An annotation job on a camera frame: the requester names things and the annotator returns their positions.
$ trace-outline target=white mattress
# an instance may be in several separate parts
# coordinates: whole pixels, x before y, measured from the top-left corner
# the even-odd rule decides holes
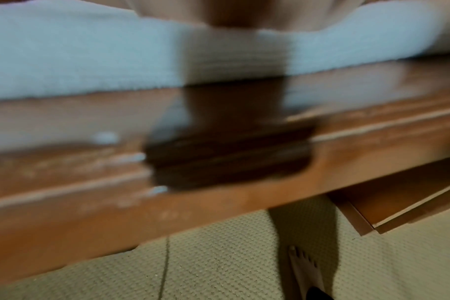
[[[450,0],[377,2],[326,30],[288,34],[34,0],[0,5],[0,100],[297,75],[449,51]]]

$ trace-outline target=foot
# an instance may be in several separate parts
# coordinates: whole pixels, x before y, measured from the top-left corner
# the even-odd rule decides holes
[[[306,298],[306,294],[311,287],[317,287],[325,292],[322,274],[317,263],[298,247],[289,247],[288,254],[303,299]]]

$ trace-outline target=beige carpet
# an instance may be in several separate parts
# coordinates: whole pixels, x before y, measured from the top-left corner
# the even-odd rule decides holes
[[[283,290],[296,299],[287,259],[278,255],[288,244],[318,260],[337,300],[450,300],[450,211],[362,238],[325,198],[0,287],[0,300],[273,300],[284,299]]]

